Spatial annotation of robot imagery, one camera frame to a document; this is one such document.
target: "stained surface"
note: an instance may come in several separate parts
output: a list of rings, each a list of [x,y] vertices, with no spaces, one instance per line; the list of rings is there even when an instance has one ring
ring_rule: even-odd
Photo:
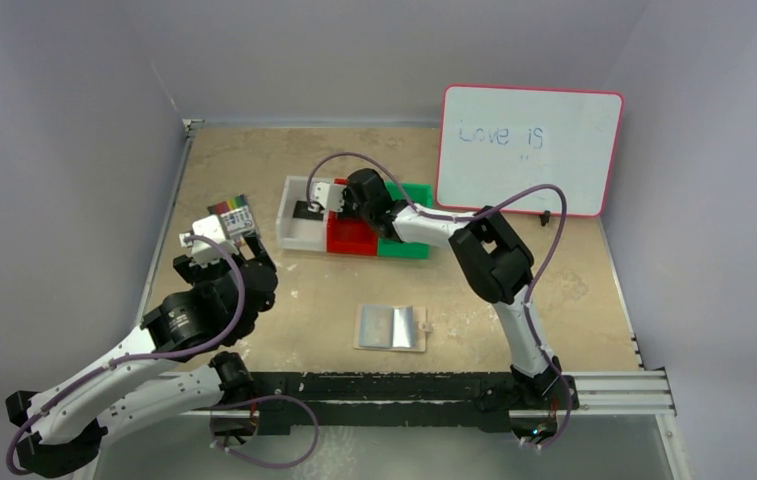
[[[252,335],[232,347],[259,371],[497,371],[510,365],[495,312],[469,288],[449,250],[427,260],[279,251],[275,216],[287,175],[307,175],[322,157],[351,150],[373,156],[403,182],[434,184],[439,131],[380,129],[202,129],[192,148],[149,307],[187,285],[171,270],[183,253],[178,233],[205,207],[244,193],[263,241],[280,264],[277,302]],[[345,177],[366,166],[337,159],[319,175]],[[537,265],[557,218],[507,215]],[[535,292],[549,342],[566,370],[636,370],[631,335],[596,219],[567,220],[560,248]],[[433,332],[424,354],[352,348],[359,304],[424,306]],[[208,361],[200,355],[184,368]]]

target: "green block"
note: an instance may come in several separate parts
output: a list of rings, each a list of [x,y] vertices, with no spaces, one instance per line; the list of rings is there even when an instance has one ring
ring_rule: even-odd
[[[399,188],[393,182],[386,182],[386,184],[393,200],[404,199]],[[426,207],[434,206],[434,193],[431,190],[431,185],[403,183],[402,186],[414,202]],[[424,243],[396,243],[383,238],[378,239],[379,257],[428,258],[429,250],[430,247]]]

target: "gray wall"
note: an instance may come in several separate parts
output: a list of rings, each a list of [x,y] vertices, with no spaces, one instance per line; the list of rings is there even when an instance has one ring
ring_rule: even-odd
[[[700,478],[757,478],[757,2],[653,0],[604,216],[645,360]]]
[[[0,478],[4,397],[133,322],[182,144],[121,5],[0,1]]]
[[[127,0],[184,118],[438,122],[450,83],[601,87],[648,0]]]

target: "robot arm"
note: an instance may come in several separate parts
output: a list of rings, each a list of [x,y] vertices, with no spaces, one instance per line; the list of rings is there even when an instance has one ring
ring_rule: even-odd
[[[218,345],[204,347],[224,334],[240,296],[230,267],[219,261],[215,249],[185,241],[184,246],[192,248],[192,258],[178,257],[173,267],[192,285],[190,290],[167,296],[119,344],[68,380],[40,393],[18,391],[7,398],[10,421],[29,426],[28,435],[16,445],[24,469],[46,478],[62,476],[94,459],[102,442],[112,443],[187,410],[245,399],[251,377],[235,353],[221,353],[210,364],[172,380],[145,383],[195,354],[233,345],[250,334],[258,314],[274,304],[275,266],[256,234],[241,239],[254,254],[248,260],[239,251],[240,239],[229,238],[218,215],[195,222],[192,234],[212,239],[231,254],[239,269],[245,297],[236,327]],[[186,356],[157,358],[188,350],[192,353]],[[141,358],[117,362],[126,356]],[[68,395],[43,412],[49,401],[67,389],[71,389]]]
[[[558,372],[543,356],[545,351],[560,368],[545,340],[537,308],[528,305],[530,322],[541,340],[538,346],[523,308],[534,257],[504,216],[497,212],[467,222],[456,220],[471,213],[444,212],[390,197],[384,180],[372,169],[362,169],[347,178],[346,185],[316,183],[313,197],[323,208],[341,218],[366,221],[378,236],[402,243],[418,242],[451,248],[472,290],[492,304],[511,352],[511,371],[517,383],[536,397],[545,397],[558,379]],[[438,214],[443,219],[422,215]]]

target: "red block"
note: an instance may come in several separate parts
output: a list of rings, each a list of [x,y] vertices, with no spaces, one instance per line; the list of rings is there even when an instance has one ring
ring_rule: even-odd
[[[345,185],[346,180],[334,180],[337,185]],[[327,250],[330,253],[350,253],[355,255],[378,255],[378,236],[369,225],[360,219],[337,218],[335,212],[328,215]]]

